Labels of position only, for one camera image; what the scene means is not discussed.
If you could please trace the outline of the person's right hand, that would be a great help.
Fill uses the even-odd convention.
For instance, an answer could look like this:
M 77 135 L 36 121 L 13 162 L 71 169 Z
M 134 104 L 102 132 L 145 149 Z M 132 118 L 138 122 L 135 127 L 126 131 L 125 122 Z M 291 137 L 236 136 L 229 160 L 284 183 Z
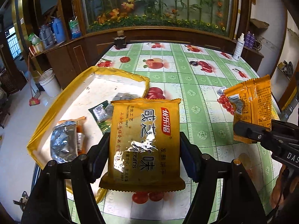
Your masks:
M 285 187 L 285 183 L 282 180 L 283 179 L 282 174 L 285 169 L 286 169 L 286 166 L 283 164 L 280 169 L 279 176 L 276 180 L 275 187 L 273 188 L 271 196 L 270 196 L 270 205 L 273 209 L 276 207 L 276 205 L 278 205 L 278 206 L 284 205 L 284 197 L 283 197 L 283 194 L 281 194 L 281 193 L 283 192 L 283 189 Z M 297 185 L 298 185 L 298 176 L 296 176 L 290 184 L 290 187 L 289 187 L 290 194 L 295 190 Z

